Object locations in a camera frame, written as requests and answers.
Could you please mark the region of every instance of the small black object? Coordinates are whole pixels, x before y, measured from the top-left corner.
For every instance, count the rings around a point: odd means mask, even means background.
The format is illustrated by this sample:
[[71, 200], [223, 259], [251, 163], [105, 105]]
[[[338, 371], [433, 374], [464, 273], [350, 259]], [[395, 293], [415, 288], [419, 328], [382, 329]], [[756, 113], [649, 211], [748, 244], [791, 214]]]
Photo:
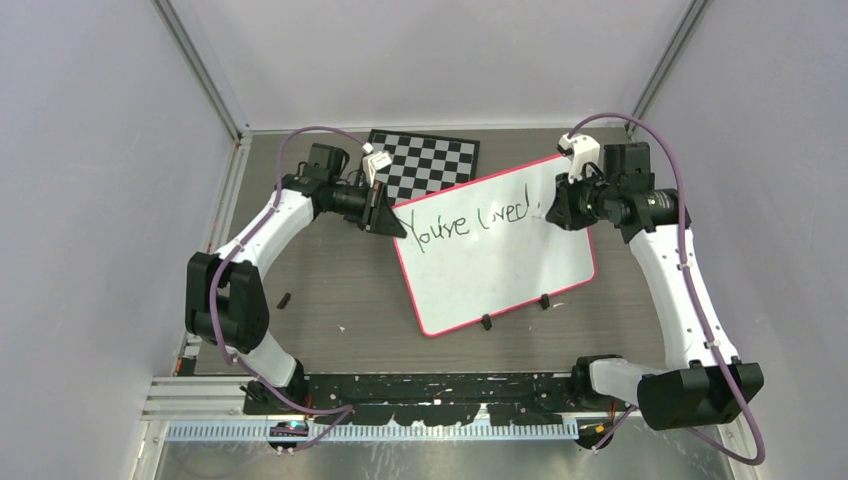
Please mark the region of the small black object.
[[177, 370], [178, 377], [193, 377], [194, 376], [194, 367], [197, 365], [196, 357], [183, 357], [180, 358], [179, 370]]
[[[585, 448], [586, 450], [591, 450], [592, 447], [597, 445], [598, 442], [600, 442], [601, 439], [604, 438], [604, 435], [606, 435], [606, 431], [603, 431], [601, 433], [597, 433], [595, 431], [592, 431], [592, 433], [587, 433], [585, 435], [581, 434], [579, 437], [577, 437], [577, 440], [575, 440], [574, 442], [577, 445], [580, 445], [581, 447]], [[598, 450], [603, 450], [603, 449], [607, 448], [607, 445], [612, 443], [613, 438], [615, 438], [615, 434], [610, 435], [610, 438], [609, 438], [609, 440], [607, 440], [607, 443], [598, 447]]]
[[569, 148], [562, 148], [562, 146], [561, 146], [561, 145], [559, 145], [559, 144], [557, 144], [557, 151], [558, 151], [558, 152], [560, 153], [560, 155], [562, 155], [563, 157], [570, 157], [570, 156], [574, 155], [574, 149], [573, 149], [573, 148], [571, 148], [571, 147], [569, 147]]
[[291, 300], [291, 293], [286, 292], [286, 294], [283, 295], [283, 299], [280, 300], [280, 303], [277, 304], [277, 310], [282, 310], [286, 308], [286, 305], [288, 305], [289, 300]]
[[247, 396], [248, 396], [248, 398], [250, 398], [250, 399], [251, 399], [251, 400], [253, 400], [254, 402], [260, 402], [260, 403], [261, 403], [261, 402], [263, 402], [263, 399], [261, 399], [261, 398], [257, 398], [257, 397], [254, 397], [254, 396], [253, 396], [253, 391], [251, 391], [251, 390], [250, 390], [249, 388], [247, 388], [246, 386], [244, 386], [244, 385], [240, 386], [240, 387], [239, 387], [239, 390], [241, 390], [242, 392], [244, 392], [244, 394], [245, 394], [245, 395], [247, 395]]

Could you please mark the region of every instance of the black and white checkered pattern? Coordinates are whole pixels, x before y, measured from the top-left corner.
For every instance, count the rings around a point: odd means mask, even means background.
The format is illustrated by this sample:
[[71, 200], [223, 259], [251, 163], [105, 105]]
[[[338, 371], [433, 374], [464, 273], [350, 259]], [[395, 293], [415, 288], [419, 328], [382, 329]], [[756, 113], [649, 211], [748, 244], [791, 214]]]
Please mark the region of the black and white checkered pattern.
[[392, 155], [392, 165], [377, 173], [392, 205], [474, 178], [479, 142], [376, 130], [369, 141]]

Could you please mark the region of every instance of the white wall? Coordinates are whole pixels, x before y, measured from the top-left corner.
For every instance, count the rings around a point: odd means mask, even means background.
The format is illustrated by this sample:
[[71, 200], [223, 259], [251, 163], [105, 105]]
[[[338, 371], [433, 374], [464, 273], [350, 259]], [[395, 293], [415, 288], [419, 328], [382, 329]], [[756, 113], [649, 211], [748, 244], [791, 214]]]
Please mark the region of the white wall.
[[0, 477], [126, 478], [232, 144], [151, 2], [0, 16]]
[[713, 2], [648, 113], [681, 160], [716, 309], [765, 372], [767, 479], [848, 465], [848, 4], [814, 4]]
[[688, 0], [179, 0], [254, 130], [562, 125], [631, 111]]

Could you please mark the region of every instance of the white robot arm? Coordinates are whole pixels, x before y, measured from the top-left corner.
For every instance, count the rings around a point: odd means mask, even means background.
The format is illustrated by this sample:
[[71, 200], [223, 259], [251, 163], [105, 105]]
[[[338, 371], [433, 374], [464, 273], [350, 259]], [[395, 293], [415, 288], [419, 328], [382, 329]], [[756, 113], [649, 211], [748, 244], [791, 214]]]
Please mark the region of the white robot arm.
[[[655, 430], [726, 423], [740, 412], [722, 378], [686, 287], [678, 253], [677, 191], [654, 189], [645, 143], [607, 145], [587, 135], [564, 135], [557, 148], [571, 158], [569, 172], [557, 177], [557, 196], [546, 219], [566, 230], [598, 220], [612, 222], [636, 257], [662, 328], [667, 370], [635, 365], [616, 355], [583, 357], [572, 370], [576, 400], [592, 403], [611, 396], [642, 410]], [[698, 268], [688, 228], [687, 267], [706, 314], [721, 361], [728, 365], [746, 400], [762, 388], [756, 363], [743, 364], [721, 328]]]
[[[369, 233], [406, 236], [388, 205], [383, 185], [374, 180], [378, 170], [391, 164], [389, 155], [375, 152], [363, 159], [366, 185], [339, 182], [348, 158], [342, 149], [313, 144], [309, 160], [296, 174], [283, 178], [279, 202], [277, 192], [271, 192], [268, 204], [233, 240], [212, 254], [197, 252], [188, 264], [186, 329], [217, 344], [208, 294], [221, 259], [236, 251], [221, 277], [216, 302], [226, 349], [294, 399], [304, 393], [303, 366], [268, 331], [269, 312], [262, 280], [271, 264], [295, 235], [322, 212], [345, 215]], [[262, 228], [249, 235], [263, 221]], [[220, 290], [225, 286], [229, 286], [227, 293]]]

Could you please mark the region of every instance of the purple cable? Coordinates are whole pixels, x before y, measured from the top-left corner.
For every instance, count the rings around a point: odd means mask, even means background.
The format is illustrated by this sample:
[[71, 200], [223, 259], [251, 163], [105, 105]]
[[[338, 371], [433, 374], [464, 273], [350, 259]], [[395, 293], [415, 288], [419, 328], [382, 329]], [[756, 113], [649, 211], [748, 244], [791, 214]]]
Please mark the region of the purple cable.
[[635, 412], [636, 410], [637, 410], [636, 405], [631, 405], [630, 408], [628, 408], [624, 412], [624, 415], [622, 415], [621, 418], [619, 418], [618, 421], [615, 422], [615, 425], [613, 425], [612, 427], [610, 427], [609, 430], [607, 430], [606, 435], [601, 437], [601, 440], [598, 443], [596, 443], [594, 447], [592, 447], [592, 450], [597, 450], [597, 449], [603, 447], [604, 445], [606, 445], [607, 442], [609, 441], [609, 439], [612, 438], [612, 434], [615, 433], [615, 431], [618, 430], [618, 427], [620, 427], [621, 424], [624, 423], [624, 420], [626, 420], [627, 417], [629, 417], [630, 414]]
[[687, 428], [690, 433], [694, 434], [701, 440], [704, 440], [711, 446], [718, 449], [720, 452], [724, 453], [728, 457], [737, 460], [746, 465], [760, 465], [766, 459], [766, 449], [765, 443], [763, 442], [763, 434], [760, 431], [760, 427], [757, 425], [757, 421], [754, 420], [754, 414], [751, 412], [751, 407], [748, 405], [748, 402], [745, 401], [745, 397], [742, 395], [742, 391], [739, 390], [739, 385], [736, 385], [736, 381], [733, 379], [733, 375], [730, 373], [730, 369], [727, 368], [727, 365], [724, 363], [723, 357], [721, 355], [721, 350], [719, 350], [718, 345], [715, 345], [715, 335], [713, 335], [712, 328], [710, 328], [710, 322], [707, 319], [707, 314], [704, 313], [704, 307], [701, 306], [701, 300], [698, 298], [698, 292], [695, 290], [695, 282], [692, 280], [692, 272], [689, 270], [686, 265], [688, 264], [688, 256], [686, 253], [686, 203], [684, 201], [684, 189], [683, 189], [683, 176], [680, 174], [680, 164], [677, 162], [677, 158], [671, 152], [671, 147], [663, 140], [663, 138], [654, 131], [651, 127], [646, 125], [642, 120], [624, 113], [615, 113], [615, 112], [605, 112], [598, 113], [596, 115], [592, 115], [582, 122], [575, 125], [569, 132], [569, 136], [573, 136], [576, 134], [584, 125], [587, 123], [598, 120], [599, 118], [620, 118], [622, 120], [627, 120], [628, 122], [634, 123], [648, 132], [657, 143], [660, 144], [660, 147], [665, 152], [666, 157], [668, 157], [668, 162], [671, 164], [671, 171], [674, 173], [674, 182], [677, 184], [677, 195], [679, 201], [679, 209], [677, 212], [677, 249], [680, 254], [680, 264], [684, 266], [682, 268], [683, 271], [683, 280], [686, 283], [686, 290], [689, 291], [689, 298], [692, 300], [692, 306], [695, 308], [695, 313], [698, 316], [698, 321], [701, 323], [701, 328], [704, 330], [704, 336], [707, 338], [707, 343], [710, 344], [710, 351], [712, 351], [713, 357], [716, 359], [716, 363], [718, 364], [719, 369], [721, 370], [722, 375], [724, 376], [725, 381], [727, 382], [728, 387], [730, 387], [730, 391], [733, 393], [733, 398], [736, 399], [736, 403], [739, 404], [742, 409], [742, 414], [745, 416], [745, 420], [748, 422], [748, 427], [751, 429], [751, 435], [754, 437], [754, 443], [757, 447], [757, 455], [754, 458], [746, 458], [738, 453], [732, 452], [728, 450], [726, 447], [716, 442], [715, 440], [707, 437], [703, 433], [695, 430], [694, 428]]
[[[268, 220], [270, 220], [271, 217], [274, 215], [274, 213], [276, 213], [277, 206], [280, 205], [280, 200], [281, 200], [282, 194], [283, 194], [283, 152], [285, 151], [286, 145], [289, 143], [289, 140], [291, 140], [292, 138], [294, 138], [297, 135], [300, 135], [301, 133], [315, 131], [315, 130], [338, 133], [339, 135], [343, 135], [343, 136], [353, 140], [354, 142], [356, 142], [360, 146], [365, 145], [365, 142], [359, 140], [358, 138], [354, 137], [353, 135], [351, 135], [351, 134], [349, 134], [349, 133], [347, 133], [343, 130], [340, 130], [338, 128], [321, 127], [321, 126], [311, 126], [311, 127], [299, 128], [297, 130], [290, 132], [288, 135], [286, 135], [286, 137], [283, 139], [283, 141], [280, 142], [280, 150], [277, 152], [277, 190], [276, 190], [277, 193], [274, 196], [273, 206], [268, 208], [268, 211], [265, 212], [265, 215], [263, 215], [262, 218], [259, 219], [259, 221], [256, 223], [256, 225], [254, 225], [253, 228], [251, 228], [247, 232], [247, 234], [245, 234], [244, 238], [241, 238], [238, 241], [238, 244], [235, 247], [233, 247], [233, 249], [230, 251], [230, 253], [228, 253], [227, 256], [224, 257], [224, 259], [221, 261], [221, 264], [218, 265], [218, 268], [215, 270], [215, 275], [212, 276], [212, 284], [209, 287], [209, 314], [212, 318], [212, 330], [215, 331], [215, 341], [218, 344], [218, 350], [221, 352], [221, 356], [224, 358], [224, 363], [226, 363], [227, 365], [232, 365], [234, 362], [233, 362], [233, 357], [227, 352], [227, 347], [226, 347], [226, 344], [224, 343], [224, 334], [221, 331], [221, 320], [218, 317], [218, 284], [221, 282], [221, 276], [224, 274], [224, 270], [227, 268], [227, 265], [229, 265], [230, 261], [232, 261], [232, 259], [235, 258], [235, 256], [238, 254], [239, 250], [241, 249], [241, 246], [247, 244], [247, 242], [249, 242], [250, 239], [253, 238], [254, 235], [256, 235], [256, 232], [258, 232], [259, 229], [261, 229], [266, 223], [268, 223]], [[318, 440], [320, 440], [325, 435], [330, 433], [330, 431], [333, 428], [335, 428], [339, 423], [341, 423], [342, 420], [344, 420], [353, 411], [353, 407], [351, 405], [345, 405], [345, 406], [342, 406], [342, 407], [332, 408], [332, 409], [329, 409], [329, 410], [315, 410], [315, 409], [312, 409], [312, 408], [306, 408], [306, 407], [303, 407], [301, 405], [298, 405], [298, 404], [294, 403], [293, 401], [289, 400], [288, 398], [286, 398], [286, 396], [283, 395], [282, 393], [280, 393], [273, 385], [271, 385], [270, 382], [268, 382], [268, 380], [266, 380], [264, 377], [262, 377], [261, 375], [259, 375], [255, 371], [253, 371], [243, 361], [238, 360], [238, 364], [241, 365], [241, 367], [245, 371], [247, 371], [251, 375], [255, 376], [257, 378], [257, 380], [259, 380], [259, 382], [262, 383], [262, 385], [264, 385], [265, 388], [270, 390], [271, 393], [273, 393], [277, 398], [279, 398], [280, 401], [282, 401], [283, 403], [285, 403], [286, 405], [288, 405], [289, 407], [291, 407], [294, 410], [297, 410], [301, 413], [306, 413], [306, 414], [309, 414], [309, 415], [333, 415], [333, 414], [337, 414], [337, 413], [340, 414], [338, 416], [338, 418], [336, 418], [336, 420], [333, 421], [333, 423], [330, 424], [330, 426], [328, 428], [326, 428], [323, 432], [321, 432], [320, 435], [316, 436], [315, 438], [306, 442], [305, 444], [299, 445], [297, 448], [294, 448], [293, 449], [294, 452], [299, 452], [301, 450], [305, 450], [305, 449], [315, 445], [315, 443], [317, 443]]]

